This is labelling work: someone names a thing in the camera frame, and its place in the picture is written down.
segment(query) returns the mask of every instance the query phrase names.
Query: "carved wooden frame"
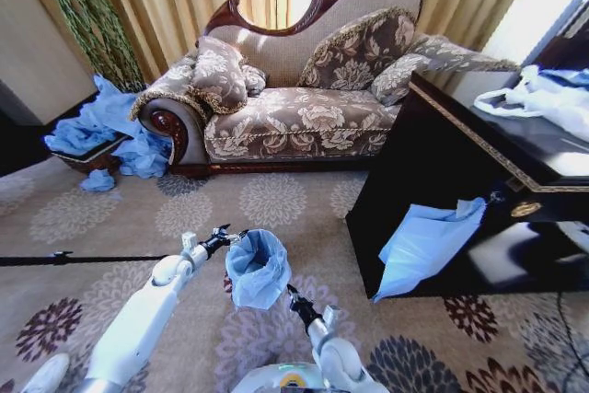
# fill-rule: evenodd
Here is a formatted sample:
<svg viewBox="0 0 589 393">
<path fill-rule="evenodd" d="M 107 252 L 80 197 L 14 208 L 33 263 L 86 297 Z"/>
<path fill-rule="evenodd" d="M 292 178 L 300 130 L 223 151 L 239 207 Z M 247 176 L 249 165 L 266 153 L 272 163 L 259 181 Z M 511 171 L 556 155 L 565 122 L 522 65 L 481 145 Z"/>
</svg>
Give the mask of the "carved wooden frame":
<svg viewBox="0 0 589 393">
<path fill-rule="evenodd" d="M 311 4 L 305 14 L 293 26 L 283 29 L 265 29 L 248 22 L 243 16 L 241 16 L 237 8 L 239 6 L 239 0 L 226 0 L 213 13 L 211 20 L 209 20 L 209 23 L 204 29 L 203 35 L 209 34 L 217 27 L 236 25 L 266 36 L 291 36 L 315 23 L 337 1 L 338 0 L 311 0 Z M 422 12 L 422 6 L 423 0 L 420 0 L 420 10 L 417 18 L 419 18 Z"/>
<path fill-rule="evenodd" d="M 203 35 L 211 30 L 226 25 L 236 25 L 243 29 L 257 32 L 267 36 L 290 36 L 301 32 L 315 23 L 326 11 L 328 11 L 338 0 L 311 0 L 309 8 L 301 19 L 293 26 L 284 29 L 265 29 L 257 27 L 241 16 L 238 10 L 239 0 L 226 0 L 209 20 Z M 423 0 L 420 0 L 418 17 L 422 11 Z M 371 164 L 372 158 L 363 160 L 342 160 L 342 161 L 316 161 L 281 163 L 224 163 L 221 165 L 180 165 L 179 161 L 186 153 L 188 146 L 188 131 L 184 122 L 176 114 L 169 110 L 155 110 L 150 115 L 154 126 L 173 140 L 171 154 L 172 173 L 186 176 L 201 177 L 219 173 L 238 172 L 275 172 L 275 171 L 304 171 L 304 170 L 343 170 L 343 169 L 366 169 Z"/>
</svg>

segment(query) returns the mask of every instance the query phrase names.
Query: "wall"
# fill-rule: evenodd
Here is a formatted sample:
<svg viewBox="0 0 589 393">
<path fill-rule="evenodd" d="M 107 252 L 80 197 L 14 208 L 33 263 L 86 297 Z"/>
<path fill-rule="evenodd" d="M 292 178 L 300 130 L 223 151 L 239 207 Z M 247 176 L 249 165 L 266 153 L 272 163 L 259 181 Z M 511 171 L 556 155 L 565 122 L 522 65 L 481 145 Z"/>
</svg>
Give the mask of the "wall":
<svg viewBox="0 0 589 393">
<path fill-rule="evenodd" d="M 571 0 L 514 0 L 483 52 L 523 63 Z"/>
<path fill-rule="evenodd" d="M 0 79 L 38 119 L 19 123 L 45 124 L 95 92 L 91 73 L 39 0 L 0 0 L 0 11 Z M 10 106 L 0 101 L 13 115 Z"/>
</svg>

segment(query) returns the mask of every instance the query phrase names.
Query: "carpet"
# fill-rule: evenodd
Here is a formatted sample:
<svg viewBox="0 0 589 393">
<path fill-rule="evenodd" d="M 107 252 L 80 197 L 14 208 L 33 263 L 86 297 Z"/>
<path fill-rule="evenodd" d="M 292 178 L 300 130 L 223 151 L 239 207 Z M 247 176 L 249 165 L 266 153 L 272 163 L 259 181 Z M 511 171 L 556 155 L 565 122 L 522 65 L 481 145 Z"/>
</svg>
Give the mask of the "carpet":
<svg viewBox="0 0 589 393">
<path fill-rule="evenodd" d="M 0 253 L 161 255 L 178 252 L 185 230 L 205 238 L 224 223 L 234 232 L 265 228 L 288 250 L 292 284 L 318 308 L 343 309 L 340 335 L 390 391 L 589 391 L 579 362 L 589 365 L 588 294 L 404 298 L 377 305 L 366 299 L 343 219 L 365 176 L 118 176 L 114 190 L 91 194 L 78 189 L 81 174 L 51 158 L 0 179 Z M 284 295 L 269 311 L 235 309 L 224 258 L 214 255 L 181 293 L 153 357 L 127 391 L 225 393 L 254 367 L 312 361 Z M 61 391 L 72 391 L 92 345 L 153 265 L 3 268 L 0 392 L 19 391 L 60 352 L 71 357 Z"/>
</svg>

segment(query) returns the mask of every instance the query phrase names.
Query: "crumpled blue plastic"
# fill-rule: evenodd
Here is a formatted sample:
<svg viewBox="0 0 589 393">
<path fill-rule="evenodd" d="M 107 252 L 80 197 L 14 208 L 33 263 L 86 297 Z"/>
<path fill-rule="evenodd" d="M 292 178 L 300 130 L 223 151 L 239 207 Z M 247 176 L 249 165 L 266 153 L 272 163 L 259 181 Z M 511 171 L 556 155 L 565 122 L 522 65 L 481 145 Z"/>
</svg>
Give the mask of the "crumpled blue plastic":
<svg viewBox="0 0 589 393">
<path fill-rule="evenodd" d="M 94 75 L 94 83 L 96 100 L 84 105 L 79 117 L 60 121 L 53 134 L 45 137 L 45 144 L 52 151 L 79 156 L 124 133 L 132 139 L 112 153 L 121 158 L 121 174 L 142 179 L 164 175 L 171 142 L 148 132 L 139 121 L 127 119 L 136 94 L 120 92 L 101 75 Z"/>
<path fill-rule="evenodd" d="M 106 169 L 95 169 L 80 183 L 80 187 L 88 192 L 110 191 L 114 188 L 114 178 Z"/>
<path fill-rule="evenodd" d="M 455 211 L 412 204 L 378 254 L 385 271 L 373 301 L 410 292 L 442 270 L 479 228 L 486 208 L 482 198 L 458 200 Z"/>
<path fill-rule="evenodd" d="M 250 230 L 225 255 L 227 274 L 238 307 L 268 310 L 291 279 L 286 249 L 272 232 Z"/>
</svg>

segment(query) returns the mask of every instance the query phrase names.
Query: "drawer handle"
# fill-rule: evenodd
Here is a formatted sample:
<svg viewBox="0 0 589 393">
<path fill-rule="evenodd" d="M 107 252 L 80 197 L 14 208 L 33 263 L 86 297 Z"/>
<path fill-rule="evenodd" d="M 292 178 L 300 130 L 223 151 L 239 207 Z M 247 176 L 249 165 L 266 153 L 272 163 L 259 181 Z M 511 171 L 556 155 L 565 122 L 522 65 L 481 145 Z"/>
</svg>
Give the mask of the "drawer handle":
<svg viewBox="0 0 589 393">
<path fill-rule="evenodd" d="M 522 216 L 528 216 L 533 214 L 541 207 L 542 204 L 539 202 L 520 202 L 517 206 L 515 206 L 515 208 L 513 208 L 512 217 L 521 218 Z"/>
</svg>

